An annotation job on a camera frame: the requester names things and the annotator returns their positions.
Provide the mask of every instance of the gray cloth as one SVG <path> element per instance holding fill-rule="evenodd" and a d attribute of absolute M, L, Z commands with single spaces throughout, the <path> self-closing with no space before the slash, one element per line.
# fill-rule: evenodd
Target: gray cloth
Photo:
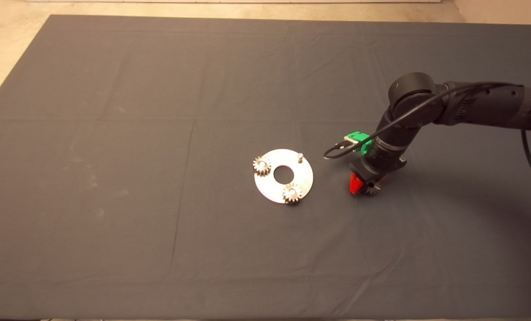
<path fill-rule="evenodd" d="M 531 86 L 531 26 L 50 17 L 0 88 L 0 318 L 531 317 L 517 130 L 427 126 L 375 198 L 321 156 L 412 71 Z"/>

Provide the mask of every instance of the circular metal disc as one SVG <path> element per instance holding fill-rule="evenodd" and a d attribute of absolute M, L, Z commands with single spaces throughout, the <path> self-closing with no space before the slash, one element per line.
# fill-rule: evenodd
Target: circular metal disc
<path fill-rule="evenodd" d="M 313 185 L 313 170 L 311 165 L 302 154 L 288 149 L 276 149 L 265 153 L 264 155 L 271 162 L 270 173 L 266 176 L 259 176 L 254 173 L 253 177 L 256 181 L 257 189 L 275 203 L 284 204 L 283 189 L 286 184 L 278 183 L 274 177 L 274 171 L 280 166 L 287 166 L 294 172 L 294 180 L 290 182 L 299 185 L 302 189 L 302 198 L 309 193 Z"/>

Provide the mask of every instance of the center hole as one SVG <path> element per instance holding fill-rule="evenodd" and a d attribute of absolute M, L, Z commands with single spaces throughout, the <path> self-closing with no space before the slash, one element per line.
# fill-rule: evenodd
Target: center hole
<path fill-rule="evenodd" d="M 274 170 L 274 178 L 280 184 L 289 184 L 294 180 L 294 171 L 287 166 L 280 166 Z"/>

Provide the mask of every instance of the gear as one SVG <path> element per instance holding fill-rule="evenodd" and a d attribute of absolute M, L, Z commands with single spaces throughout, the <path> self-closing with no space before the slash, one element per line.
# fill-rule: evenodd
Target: gear
<path fill-rule="evenodd" d="M 367 187 L 365 187 L 363 193 L 367 196 L 376 196 L 379 191 L 380 191 L 379 183 L 369 183 Z"/>
<path fill-rule="evenodd" d="M 295 204 L 302 198 L 302 189 L 296 184 L 287 184 L 283 189 L 283 200 L 288 204 Z"/>
<path fill-rule="evenodd" d="M 271 171 L 271 163 L 265 156 L 258 156 L 253 160 L 253 171 L 258 176 L 266 176 Z"/>

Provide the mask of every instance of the green connector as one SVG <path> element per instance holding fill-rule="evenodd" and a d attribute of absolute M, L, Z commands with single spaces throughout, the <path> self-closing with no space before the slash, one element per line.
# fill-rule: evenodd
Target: green connector
<path fill-rule="evenodd" d="M 370 136 L 369 134 L 365 134 L 364 132 L 351 132 L 351 134 L 348 134 L 347 136 L 345 136 L 345 140 L 348 140 L 349 142 L 352 142 L 353 144 L 356 144 L 358 142 L 361 142 L 363 140 L 365 140 L 368 136 Z M 367 151 L 368 151 L 368 147 L 371 145 L 372 143 L 372 140 L 369 140 L 368 142 L 364 143 L 361 148 L 360 148 L 360 151 L 361 151 L 361 154 L 364 155 L 364 154 L 367 154 Z"/>

